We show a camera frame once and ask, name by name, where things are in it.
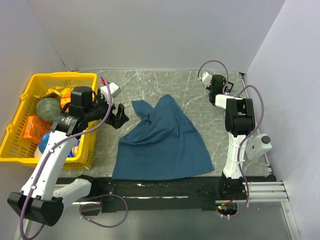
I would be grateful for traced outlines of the blue t-shirt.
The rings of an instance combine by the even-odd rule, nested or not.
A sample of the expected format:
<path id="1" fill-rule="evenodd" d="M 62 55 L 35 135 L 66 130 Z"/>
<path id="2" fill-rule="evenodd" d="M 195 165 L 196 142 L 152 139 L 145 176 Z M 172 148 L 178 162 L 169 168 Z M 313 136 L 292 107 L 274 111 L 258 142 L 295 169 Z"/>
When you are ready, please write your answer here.
<path id="1" fill-rule="evenodd" d="M 144 100 L 132 106 L 140 122 L 118 142 L 113 179 L 163 181 L 214 170 L 200 133 L 171 95 L 156 106 Z"/>

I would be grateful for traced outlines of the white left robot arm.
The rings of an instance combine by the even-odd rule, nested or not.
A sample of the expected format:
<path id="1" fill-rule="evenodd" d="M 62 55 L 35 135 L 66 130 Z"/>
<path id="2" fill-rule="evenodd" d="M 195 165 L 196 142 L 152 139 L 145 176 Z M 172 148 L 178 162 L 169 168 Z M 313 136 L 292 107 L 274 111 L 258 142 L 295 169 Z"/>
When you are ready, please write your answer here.
<path id="1" fill-rule="evenodd" d="M 98 197 L 99 188 L 93 185 L 95 179 L 86 175 L 58 191 L 54 188 L 71 150 L 77 142 L 84 143 L 82 136 L 96 131 L 102 124 L 119 129 L 129 121 L 122 104 L 113 113 L 113 100 L 120 92 L 113 82 L 101 87 L 96 96 L 90 87 L 73 89 L 66 106 L 68 113 L 62 112 L 54 119 L 48 143 L 32 175 L 20 192 L 8 196 L 7 202 L 20 217 L 21 225 L 27 219 L 53 226 L 73 202 L 81 198 L 94 201 Z"/>

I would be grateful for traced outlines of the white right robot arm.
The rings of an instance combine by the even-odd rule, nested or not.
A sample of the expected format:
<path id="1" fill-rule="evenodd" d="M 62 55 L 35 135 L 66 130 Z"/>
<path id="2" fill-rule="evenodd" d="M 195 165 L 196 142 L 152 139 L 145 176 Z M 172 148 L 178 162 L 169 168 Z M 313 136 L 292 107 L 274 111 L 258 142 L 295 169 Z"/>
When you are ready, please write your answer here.
<path id="1" fill-rule="evenodd" d="M 209 101 L 225 110 L 225 130 L 228 133 L 227 160 L 219 181 L 218 193 L 223 199 L 241 193 L 243 187 L 243 162 L 248 136 L 256 126 L 253 100 L 223 94 L 226 79 L 215 74 L 210 78 Z"/>

